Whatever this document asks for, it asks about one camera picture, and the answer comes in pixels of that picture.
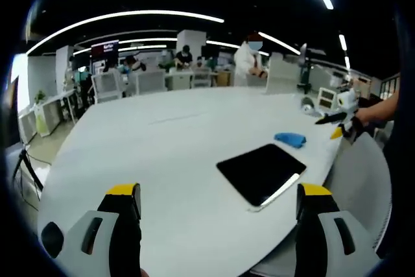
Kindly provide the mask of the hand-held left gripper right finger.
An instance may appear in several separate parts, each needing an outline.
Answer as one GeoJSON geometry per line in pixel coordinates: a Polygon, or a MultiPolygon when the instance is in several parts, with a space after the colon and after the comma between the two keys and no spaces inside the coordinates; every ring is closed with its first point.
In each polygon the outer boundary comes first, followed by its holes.
{"type": "Polygon", "coordinates": [[[367,230],[325,187],[298,184],[296,220],[295,276],[367,276],[380,262],[367,230]]]}

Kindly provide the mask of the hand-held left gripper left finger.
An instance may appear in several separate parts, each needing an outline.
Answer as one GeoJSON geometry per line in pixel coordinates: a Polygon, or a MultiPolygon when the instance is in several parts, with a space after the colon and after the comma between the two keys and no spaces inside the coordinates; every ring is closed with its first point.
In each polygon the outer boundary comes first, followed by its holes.
{"type": "Polygon", "coordinates": [[[63,268],[68,276],[141,276],[140,185],[106,192],[67,232],[63,268]]]}

